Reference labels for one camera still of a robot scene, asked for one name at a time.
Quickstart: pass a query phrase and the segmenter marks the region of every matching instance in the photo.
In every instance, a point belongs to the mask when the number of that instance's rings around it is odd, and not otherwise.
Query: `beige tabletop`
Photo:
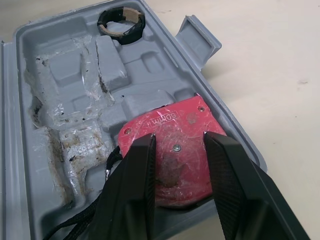
[[[1,0],[0,36],[98,0]],[[320,239],[320,1],[147,0],[175,35],[196,15],[222,42],[202,70],[260,150],[312,239]],[[222,240],[213,217],[172,240]]]

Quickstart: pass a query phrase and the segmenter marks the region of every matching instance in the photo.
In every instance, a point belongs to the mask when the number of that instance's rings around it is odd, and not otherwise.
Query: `tool case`
[[[142,38],[127,45],[97,28],[103,11],[122,6],[140,11],[146,22]],[[115,32],[130,27],[110,26]],[[195,93],[266,172],[263,157],[201,74],[221,47],[194,15],[185,17],[173,37],[143,0],[114,0],[43,18],[2,42],[2,239],[40,240],[87,207],[104,186],[105,156],[124,124]],[[106,88],[102,79],[116,84]],[[167,239],[215,214],[213,200],[191,210],[156,208],[154,237]]]

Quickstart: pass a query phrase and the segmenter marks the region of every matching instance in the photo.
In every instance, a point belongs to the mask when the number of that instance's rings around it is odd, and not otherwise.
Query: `molded compartment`
[[[97,28],[99,15],[119,6],[137,9],[146,18],[142,38],[128,45],[101,36]],[[4,85],[18,92],[19,101],[8,103],[13,111],[8,116],[17,119],[15,125],[8,120],[5,125],[6,139],[12,136],[8,146],[21,157],[6,148],[5,166],[11,170],[5,176],[5,239],[40,240],[53,226],[83,210],[103,188],[105,162],[122,126],[195,93],[225,132],[266,171],[258,150],[201,75],[201,65],[217,50],[192,24],[188,21],[181,28],[178,41],[184,34],[192,36],[185,44],[199,47],[200,63],[194,61],[197,53],[181,47],[142,0],[88,6],[29,23],[16,32],[14,44],[4,47],[6,56],[12,53],[8,69],[17,69],[17,75],[11,73],[9,81],[7,73]],[[129,27],[110,26],[122,31]],[[15,126],[21,126],[21,132]],[[24,178],[17,178],[22,171]],[[167,239],[215,213],[213,201],[190,211],[157,208],[155,239]],[[21,230],[15,228],[17,220]],[[69,230],[60,230],[52,239],[63,239]]]

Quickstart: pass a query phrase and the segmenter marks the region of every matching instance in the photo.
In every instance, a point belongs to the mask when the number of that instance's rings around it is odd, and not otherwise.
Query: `screw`
[[[172,150],[175,152],[179,152],[181,150],[181,146],[179,144],[175,144],[175,145],[173,145]]]
[[[126,130],[124,130],[124,134],[130,134],[131,133],[131,128],[127,128]]]
[[[205,111],[205,107],[204,107],[204,106],[198,106],[198,110],[199,110],[200,112],[204,112],[204,111]]]

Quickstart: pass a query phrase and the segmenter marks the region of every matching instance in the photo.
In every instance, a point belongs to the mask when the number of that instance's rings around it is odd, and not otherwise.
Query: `black ring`
[[[118,23],[120,21],[129,21],[135,23],[125,32],[112,32],[107,29],[108,22]],[[146,26],[145,15],[129,7],[115,7],[101,13],[97,26],[102,34],[110,36],[117,40],[121,45],[131,44],[142,37],[143,30]]]

